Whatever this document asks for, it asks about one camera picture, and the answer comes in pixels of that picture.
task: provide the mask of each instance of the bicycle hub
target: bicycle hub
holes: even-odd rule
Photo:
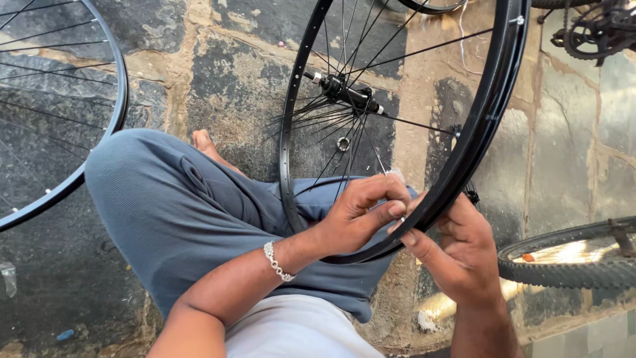
[[[329,75],[322,77],[320,73],[311,73],[305,71],[303,76],[309,78],[312,82],[321,87],[322,94],[331,99],[337,99],[352,106],[377,114],[384,112],[384,107],[378,104],[373,98],[373,92],[369,87],[363,89],[353,89],[347,86],[345,75]]]

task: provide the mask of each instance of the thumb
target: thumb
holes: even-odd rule
[[[443,277],[448,275],[449,271],[457,264],[455,259],[444,252],[435,241],[422,231],[412,229],[402,236],[401,240],[436,280],[443,280]]]
[[[365,230],[375,233],[381,227],[406,214],[406,205],[400,200],[389,200],[371,209],[360,217],[360,223]]]

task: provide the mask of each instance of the white shirt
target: white shirt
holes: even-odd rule
[[[290,294],[260,301],[227,328],[228,357],[377,357],[333,304]]]

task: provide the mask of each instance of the fingernail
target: fingernail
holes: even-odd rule
[[[415,242],[416,242],[417,239],[415,239],[415,235],[413,235],[411,233],[406,233],[406,235],[402,236],[402,238],[400,240],[402,240],[402,242],[406,246],[413,246],[413,245],[415,245]]]
[[[393,204],[393,206],[389,208],[389,214],[391,214],[391,216],[393,216],[394,218],[399,218],[402,216],[402,214],[404,214],[403,207],[404,207],[404,204],[395,203]]]

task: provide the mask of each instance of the tiled wall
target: tiled wall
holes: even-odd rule
[[[636,310],[589,322],[525,347],[527,358],[634,358]]]

